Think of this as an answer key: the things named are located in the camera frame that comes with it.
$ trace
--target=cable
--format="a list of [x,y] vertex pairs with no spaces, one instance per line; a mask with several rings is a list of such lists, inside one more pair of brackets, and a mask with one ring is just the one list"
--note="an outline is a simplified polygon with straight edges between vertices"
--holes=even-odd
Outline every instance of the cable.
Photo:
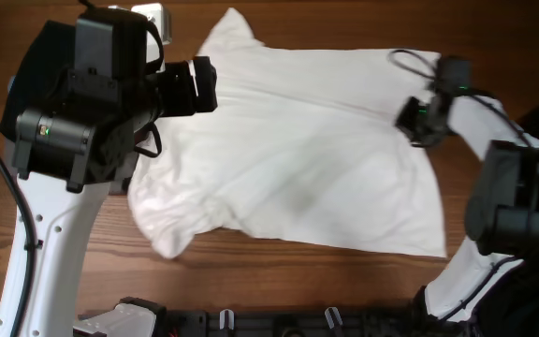
[[26,306],[28,305],[28,299],[30,297],[30,291],[33,286],[33,279],[35,277],[35,262],[36,262],[36,230],[35,224],[33,222],[33,217],[28,208],[28,204],[20,191],[20,188],[11,175],[6,169],[6,166],[3,160],[0,157],[0,173],[6,182],[9,192],[16,200],[18,209],[22,216],[22,221],[24,223],[24,229],[26,230],[26,243],[24,249],[26,250],[26,272],[24,274],[24,283],[22,285],[22,293],[20,295],[20,301],[18,303],[18,311],[16,312],[16,317],[14,318],[14,324],[11,328],[11,336],[16,337],[20,336],[20,329],[22,327],[22,322],[24,320],[24,314],[26,313]]
[[515,133],[517,134],[517,137],[519,139],[521,139],[521,141],[523,141],[523,143],[525,144],[525,146],[527,146],[528,148],[530,149],[533,149],[533,145],[532,143],[525,137],[525,132],[523,132],[523,130],[521,130],[517,125],[515,125],[513,123],[513,121],[511,121],[507,116],[506,114],[504,114],[504,112],[494,108],[494,106],[492,106],[491,104],[489,104],[487,101],[483,100],[482,98],[480,98],[479,96],[476,96],[476,95],[469,95],[469,98],[471,98],[472,100],[476,101],[477,103],[483,105],[484,107],[486,107],[488,110],[492,111],[492,113],[494,113],[495,115],[499,116],[507,125],[509,125],[509,127],[515,131]]
[[467,304],[469,304],[481,291],[484,289],[484,287],[488,284],[490,279],[494,277],[494,275],[498,272],[498,270],[506,263],[517,261],[518,258],[514,256],[503,258],[502,260],[498,261],[494,266],[492,266],[492,269],[490,269],[490,272],[484,280],[477,286],[477,288],[469,295],[469,297],[465,300],[462,300],[461,303],[453,310],[451,310],[448,314],[446,314],[444,317],[438,319],[438,323],[444,323],[448,320],[448,318],[456,315],[459,311],[462,309],[465,309],[467,307]]
[[405,65],[402,62],[399,62],[394,57],[396,54],[399,54],[399,53],[406,53],[406,54],[409,54],[409,55],[413,56],[414,58],[419,60],[422,64],[426,65],[431,70],[432,73],[436,72],[436,67],[430,61],[426,60],[425,57],[419,55],[418,53],[416,53],[414,51],[403,50],[403,49],[397,49],[397,50],[391,51],[391,52],[388,53],[388,61],[390,61],[390,63],[392,63],[393,65],[395,65],[395,66],[397,66],[397,67],[399,67],[401,69],[407,70],[409,72],[412,72],[412,73],[414,73],[416,75],[419,75],[422,78],[431,79],[431,80],[434,79],[433,75],[427,75],[427,74],[422,73],[421,71],[419,71],[417,69],[413,69],[410,66]]
[[[433,75],[427,75],[427,74],[424,74],[422,73],[421,71],[417,70],[417,69],[413,69],[401,62],[399,62],[394,56],[398,53],[406,53],[406,54],[409,54],[409,55],[412,55],[414,56],[414,58],[416,58],[417,60],[419,60],[421,63],[423,63],[424,65],[426,65],[428,68],[430,68],[432,70],[432,73]],[[434,81],[434,85],[437,85],[438,83],[435,82],[436,80],[436,77],[435,77],[435,73],[436,73],[436,67],[433,66],[430,61],[428,61],[425,57],[419,55],[418,53],[414,52],[414,51],[408,51],[408,50],[403,50],[403,49],[397,49],[397,50],[393,50],[391,51],[389,54],[388,54],[388,61],[390,61],[390,63],[392,63],[394,66],[397,66],[401,69],[404,69],[404,70],[407,70],[409,72],[412,72],[418,76],[421,76],[422,78],[425,78],[425,79],[429,79],[429,80],[433,80]],[[498,117],[500,117],[510,128],[511,130],[513,130],[516,134],[517,134],[517,137],[519,139],[521,139],[521,141],[530,149],[533,149],[533,146],[532,146],[532,143],[525,137],[525,132],[523,132],[523,130],[521,130],[517,125],[515,125],[510,119],[509,117],[502,111],[494,108],[493,105],[489,104],[487,101],[485,101],[484,99],[480,98],[479,95],[486,95],[486,96],[490,96],[490,97],[493,97],[490,93],[487,93],[487,92],[483,92],[479,89],[474,89],[474,88],[466,88],[464,91],[463,91],[463,94],[459,95],[459,96],[467,96],[469,98],[471,98],[472,100],[478,102],[479,104],[481,104],[482,106],[484,106],[485,108],[487,108],[488,110],[490,110],[492,113],[494,113],[495,115],[497,115]]]
[[81,3],[82,5],[85,5],[87,9],[95,8],[95,5],[91,4],[89,0],[79,0],[79,3]]
[[157,50],[159,53],[159,57],[156,60],[147,62],[145,65],[145,75],[150,75],[157,72],[157,70],[159,70],[161,65],[164,63],[164,43],[161,41],[161,37],[159,36],[159,31],[157,30],[155,23],[147,21],[147,32],[151,34],[157,43]]

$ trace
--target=wooden table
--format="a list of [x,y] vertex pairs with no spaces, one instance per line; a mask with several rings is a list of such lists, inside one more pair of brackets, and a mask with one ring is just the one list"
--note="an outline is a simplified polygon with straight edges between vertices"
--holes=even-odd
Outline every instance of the wooden table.
[[[174,32],[168,60],[191,58],[226,10],[235,7],[272,48],[454,53],[473,61],[475,86],[498,95],[512,117],[539,103],[539,2],[183,0],[166,6]],[[71,0],[0,0],[0,118],[7,81],[43,23],[73,23],[82,11]],[[480,165],[460,139],[431,150],[430,159],[452,256],[464,236],[464,206]],[[13,199],[0,178],[0,296],[14,219]],[[126,199],[108,198],[89,242],[77,313],[109,309],[124,296],[210,311],[401,304],[446,264],[439,258],[253,240],[227,230],[197,236],[170,261],[151,249],[129,219]]]

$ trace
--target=black clamp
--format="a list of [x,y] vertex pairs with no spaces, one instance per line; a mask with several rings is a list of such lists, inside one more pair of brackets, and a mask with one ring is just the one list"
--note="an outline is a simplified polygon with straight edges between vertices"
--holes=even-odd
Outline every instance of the black clamp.
[[329,307],[324,312],[324,315],[326,316],[328,327],[332,332],[332,337],[344,337],[344,332],[342,332],[342,318],[338,312],[338,308]]
[[401,110],[395,126],[402,131],[414,147],[428,148],[439,144],[451,134],[448,115],[456,97],[468,95],[470,89],[470,63],[455,56],[438,60],[436,74],[430,85],[434,96],[429,104],[410,97]]
[[224,309],[220,313],[220,331],[223,337],[234,337],[234,312]]
[[194,77],[186,61],[166,63],[166,71],[152,76],[163,107],[160,117],[192,116],[196,112],[212,112],[217,108],[217,72],[210,58],[195,57],[193,68]]
[[133,297],[125,297],[120,300],[120,303],[133,304],[141,308],[145,308],[155,315],[155,325],[153,326],[152,337],[168,337],[168,310],[165,306],[151,302],[149,300],[142,300]]

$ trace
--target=black cable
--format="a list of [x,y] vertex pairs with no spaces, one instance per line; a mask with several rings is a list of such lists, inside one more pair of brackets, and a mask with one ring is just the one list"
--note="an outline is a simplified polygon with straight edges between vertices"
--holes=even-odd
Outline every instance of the black cable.
[[153,134],[153,139],[155,141],[155,148],[157,149],[157,153],[153,153],[149,150],[138,147],[137,145],[135,145],[135,147],[133,148],[133,151],[136,152],[137,154],[142,154],[150,158],[157,158],[157,156],[161,154],[161,136],[159,135],[159,130],[157,130],[157,126],[155,125],[155,123],[149,123],[145,125],[141,130],[145,131],[146,133],[151,132]]
[[422,64],[426,65],[426,67],[428,67],[431,70],[432,73],[436,72],[436,67],[430,61],[426,60],[425,57],[419,55],[418,53],[416,53],[414,51],[403,50],[403,49],[397,49],[397,50],[391,51],[391,52],[388,53],[388,61],[390,61],[390,63],[392,63],[393,65],[395,65],[395,66],[397,66],[397,67],[399,67],[401,69],[407,70],[409,72],[412,72],[412,73],[414,73],[416,75],[419,75],[422,78],[431,79],[431,80],[434,79],[433,75],[428,75],[428,74],[422,73],[421,71],[419,71],[417,69],[413,69],[410,66],[408,66],[408,65],[406,65],[406,64],[404,64],[402,62],[399,62],[394,57],[396,54],[399,54],[399,53],[406,53],[406,54],[409,54],[409,55],[413,56],[414,58],[419,60]]
[[492,266],[492,269],[490,269],[490,272],[484,280],[477,286],[477,288],[469,295],[469,297],[465,300],[462,300],[461,303],[453,310],[451,310],[448,314],[446,314],[444,317],[438,319],[438,323],[444,323],[447,321],[450,317],[456,315],[459,311],[462,309],[465,309],[467,307],[467,304],[471,303],[471,301],[484,289],[484,287],[490,282],[490,279],[496,275],[498,270],[506,263],[517,261],[518,258],[514,256],[503,258],[502,260],[498,261],[494,266]]
[[[428,74],[425,74],[425,73],[422,73],[421,71],[417,70],[417,69],[413,69],[401,62],[399,62],[395,57],[394,55],[398,54],[398,53],[406,53],[406,54],[409,54],[409,55],[412,55],[414,56],[414,58],[416,58],[417,60],[419,60],[421,63],[423,63],[424,65],[426,65],[427,67],[429,67],[431,70],[432,70],[432,73],[433,75],[428,75]],[[389,54],[388,54],[388,61],[390,61],[390,63],[392,63],[394,66],[397,66],[401,69],[404,69],[404,70],[407,70],[409,72],[412,72],[418,76],[421,76],[422,78],[425,78],[425,79],[429,79],[429,80],[433,80],[434,81],[434,85],[437,85],[437,83],[435,82],[436,80],[436,77],[435,77],[435,73],[436,73],[436,68],[435,66],[433,66],[430,61],[426,60],[425,57],[419,55],[418,53],[414,52],[414,51],[408,51],[408,50],[403,50],[403,49],[397,49],[397,50],[393,50],[391,51]],[[530,141],[525,137],[525,132],[523,132],[523,130],[521,130],[517,125],[515,125],[510,119],[509,117],[502,111],[494,108],[494,106],[492,106],[491,104],[489,104],[487,101],[485,101],[484,99],[480,98],[479,95],[487,95],[487,96],[490,96],[492,97],[492,95],[490,93],[487,93],[487,92],[483,92],[481,90],[478,90],[478,89],[474,89],[474,88],[465,88],[461,93],[459,93],[459,96],[467,96],[471,99],[473,99],[474,101],[478,102],[479,104],[481,104],[482,106],[486,107],[488,110],[490,110],[492,113],[494,113],[495,115],[497,115],[498,117],[500,117],[510,128],[511,130],[513,130],[516,134],[517,134],[517,137],[519,139],[521,139],[521,141],[530,149],[533,149],[533,146],[532,144],[530,143]]]
[[20,214],[22,215],[22,221],[24,223],[24,229],[26,230],[26,243],[24,249],[26,250],[26,272],[24,274],[24,283],[22,285],[22,293],[20,295],[20,301],[18,303],[18,311],[14,318],[14,324],[11,328],[11,336],[20,336],[20,329],[24,320],[24,314],[26,313],[26,306],[28,305],[28,299],[30,298],[30,291],[33,286],[33,279],[35,278],[35,262],[36,262],[36,230],[33,222],[32,214],[28,208],[28,204],[20,191],[20,188],[6,169],[3,160],[0,157],[0,173],[6,182],[9,192],[16,200]]
[[532,143],[525,137],[525,132],[523,132],[523,130],[521,130],[517,125],[515,125],[507,116],[506,114],[504,114],[504,112],[494,108],[494,106],[492,106],[491,104],[489,104],[487,101],[483,100],[482,98],[480,98],[479,96],[476,96],[476,95],[469,95],[469,98],[471,98],[472,100],[476,101],[477,103],[483,105],[484,107],[486,107],[488,110],[492,111],[492,113],[494,113],[495,115],[499,116],[507,125],[509,125],[509,127],[515,131],[515,133],[517,134],[517,136],[519,137],[519,139],[521,139],[521,141],[523,141],[523,143],[530,149],[533,149],[533,145]]
[[156,60],[147,62],[147,64],[145,65],[145,75],[150,75],[154,74],[157,70],[159,70],[161,65],[164,63],[165,57],[164,43],[161,41],[161,37],[159,36],[159,31],[157,30],[155,23],[147,21],[147,32],[151,34],[151,36],[157,43],[157,50],[159,52],[159,57]]
[[85,5],[87,9],[95,8],[95,5],[91,4],[89,0],[79,0],[79,3],[81,3],[82,5]]

